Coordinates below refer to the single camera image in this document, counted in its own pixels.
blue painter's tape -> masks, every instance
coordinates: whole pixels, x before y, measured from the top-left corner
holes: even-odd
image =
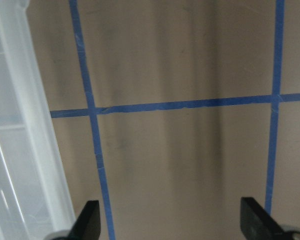
[[[273,198],[273,189],[274,189],[274,181],[275,181],[279,103],[282,99],[282,97],[280,96],[280,86],[281,86],[281,71],[282,71],[282,49],[283,49],[283,38],[284,38],[284,15],[285,15],[285,1],[276,0],[272,103],[271,103],[268,165],[267,165],[265,207],[264,207],[269,214],[271,213],[271,208],[272,208],[272,198]]]
[[[83,117],[89,116],[87,108],[84,109],[69,109],[69,110],[56,110],[50,111],[51,118],[71,118],[71,117]]]
[[[101,185],[104,211],[105,211],[106,223],[108,228],[108,236],[109,236],[109,240],[115,240],[116,236],[115,236],[114,223],[113,223],[113,217],[111,211],[106,170],[104,167],[103,153],[101,148],[98,119],[96,116],[96,106],[95,106],[95,100],[92,92],[90,76],[89,76],[89,71],[87,66],[85,44],[84,44],[84,38],[81,30],[77,0],[69,0],[69,5],[70,5],[70,12],[72,17],[72,25],[74,30],[77,54],[79,58],[81,76],[83,81],[83,87],[84,87],[85,97],[88,105],[88,115],[90,117],[90,124],[92,129],[94,154],[95,154],[96,164],[98,168],[99,181]]]
[[[300,101],[300,93],[282,94],[281,102],[296,102]]]
[[[156,110],[176,110],[176,109],[192,109],[203,107],[220,107],[244,104],[265,104],[271,103],[271,95],[260,96],[242,96],[242,97],[229,97],[205,100],[192,100],[192,101],[174,101],[174,102],[159,102],[159,103],[145,103],[134,105],[121,105],[111,107],[97,107],[97,115],[113,114],[113,113],[135,113],[147,112]]]

clamp jaw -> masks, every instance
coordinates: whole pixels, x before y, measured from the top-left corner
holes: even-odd
[[[299,231],[284,231],[253,197],[242,197],[240,228],[247,240],[300,240]]]
[[[87,201],[67,236],[51,240],[98,240],[101,233],[99,201]]]

black clamp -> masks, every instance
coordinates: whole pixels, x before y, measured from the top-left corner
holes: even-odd
[[[247,240],[300,240],[299,231],[284,231],[253,197],[242,197],[240,228]]]
[[[98,240],[101,233],[99,201],[88,201],[68,236],[51,240]]]

blue tape line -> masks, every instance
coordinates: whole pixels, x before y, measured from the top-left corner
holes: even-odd
[[[50,111],[51,118],[71,118],[71,117],[84,117],[89,115],[88,109],[69,109],[69,110],[55,110]]]
[[[268,165],[266,175],[265,190],[265,210],[270,214],[272,208],[272,198],[275,180],[279,103],[281,101],[281,70],[282,70],[282,49],[284,39],[284,15],[285,1],[276,0],[275,2],[275,33],[274,33],[274,61],[272,79],[272,103],[270,119],[270,135],[268,149]]]
[[[242,96],[242,97],[229,97],[205,100],[192,100],[192,101],[174,101],[174,102],[159,102],[159,103],[145,103],[134,105],[121,105],[111,107],[97,107],[97,115],[113,114],[113,113],[135,113],[156,110],[176,110],[176,109],[192,109],[203,107],[221,107],[232,105],[244,104],[265,104],[271,103],[271,95],[260,96]]]
[[[88,66],[86,61],[85,44],[84,44],[84,38],[81,30],[77,0],[69,0],[69,5],[70,5],[70,12],[72,17],[75,43],[76,43],[76,48],[77,48],[77,53],[78,53],[78,58],[80,63],[81,76],[83,80],[83,87],[84,87],[85,97],[88,105],[88,113],[90,117],[90,124],[91,124],[92,137],[93,137],[94,154],[95,154],[96,164],[98,168],[99,181],[101,185],[103,205],[104,205],[106,223],[108,228],[108,236],[109,236],[109,240],[115,240],[116,236],[115,236],[112,210],[110,204],[106,170],[104,166],[103,153],[101,149],[100,132],[99,132],[97,116],[95,114],[96,112],[95,100],[92,92],[90,76],[89,76],[89,71],[88,71]]]
[[[279,97],[281,103],[300,101],[300,93],[282,94]],[[184,108],[204,108],[204,107],[220,107],[233,106],[245,104],[269,104],[272,103],[277,96],[259,95],[259,96],[243,96],[243,97],[229,97],[205,100],[192,101],[174,101],[174,102],[159,102],[159,103],[145,103],[133,105],[119,105],[111,107],[96,107],[95,115],[105,115],[113,113],[135,113],[147,112],[157,110],[177,110]],[[89,110],[83,109],[69,109],[69,110],[54,110],[50,111],[51,118],[71,118],[89,116]]]
[[[300,101],[300,93],[282,94],[280,102],[297,102]]]

translucent plastic container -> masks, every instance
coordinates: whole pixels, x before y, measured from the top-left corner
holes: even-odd
[[[0,0],[0,240],[42,240],[75,221],[28,4]]]

